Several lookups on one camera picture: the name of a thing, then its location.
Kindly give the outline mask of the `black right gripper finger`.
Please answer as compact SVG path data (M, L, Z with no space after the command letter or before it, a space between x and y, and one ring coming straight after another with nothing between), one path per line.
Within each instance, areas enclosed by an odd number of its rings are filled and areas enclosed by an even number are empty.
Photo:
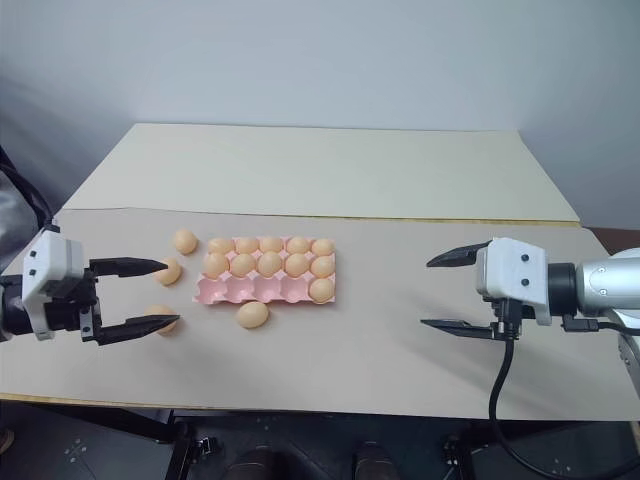
M477 261L478 252L486 248L491 241L456 247L444 253L441 253L430 259L427 267L463 267L474 265Z
M499 340L492 326L475 326L462 320L421 319L420 323L458 337Z

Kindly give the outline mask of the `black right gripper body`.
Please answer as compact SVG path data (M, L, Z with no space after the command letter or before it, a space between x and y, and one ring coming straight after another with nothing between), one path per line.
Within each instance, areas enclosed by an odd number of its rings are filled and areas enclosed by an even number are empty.
M523 303L511 298L491 302L496 317L492 323L493 339L500 341L518 340L523 320Z

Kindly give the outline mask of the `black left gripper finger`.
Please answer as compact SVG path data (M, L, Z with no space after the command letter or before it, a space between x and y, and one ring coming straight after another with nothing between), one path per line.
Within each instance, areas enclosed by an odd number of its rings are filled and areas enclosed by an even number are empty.
M145 337L179 320L177 314L154 314L127 319L123 324L102 327L98 333L100 346Z
M168 269L164 262L133 257L91 259L89 269L96 276L118 276L120 278L144 276Z

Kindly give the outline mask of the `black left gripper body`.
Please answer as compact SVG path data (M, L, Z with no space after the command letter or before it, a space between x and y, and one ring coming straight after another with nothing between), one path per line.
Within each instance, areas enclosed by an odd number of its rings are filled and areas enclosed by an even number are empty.
M106 344L96 290L102 270L103 261L92 259L81 278L64 279L47 290L44 312L50 330L79 331L83 342Z

